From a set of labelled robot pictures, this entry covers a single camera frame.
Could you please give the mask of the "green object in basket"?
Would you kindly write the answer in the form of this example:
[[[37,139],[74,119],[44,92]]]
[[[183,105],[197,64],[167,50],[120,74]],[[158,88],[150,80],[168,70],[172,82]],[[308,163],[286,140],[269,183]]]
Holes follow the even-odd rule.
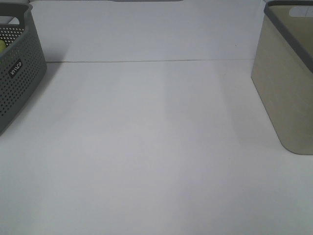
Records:
[[[3,52],[6,49],[6,43],[3,40],[0,40],[0,52]]]

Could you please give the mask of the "beige basket with grey rim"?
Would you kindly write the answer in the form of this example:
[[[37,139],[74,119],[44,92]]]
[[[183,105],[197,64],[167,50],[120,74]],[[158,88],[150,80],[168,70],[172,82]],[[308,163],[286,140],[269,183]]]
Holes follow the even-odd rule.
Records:
[[[313,152],[313,3],[271,0],[251,79],[280,143],[290,152]]]

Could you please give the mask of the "grey perforated plastic basket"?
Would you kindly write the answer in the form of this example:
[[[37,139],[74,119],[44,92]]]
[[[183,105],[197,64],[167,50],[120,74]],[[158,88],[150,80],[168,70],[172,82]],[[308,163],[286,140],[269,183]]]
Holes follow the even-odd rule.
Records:
[[[2,2],[0,15],[17,24],[0,25],[0,131],[4,132],[28,102],[47,65],[31,13],[26,3]]]

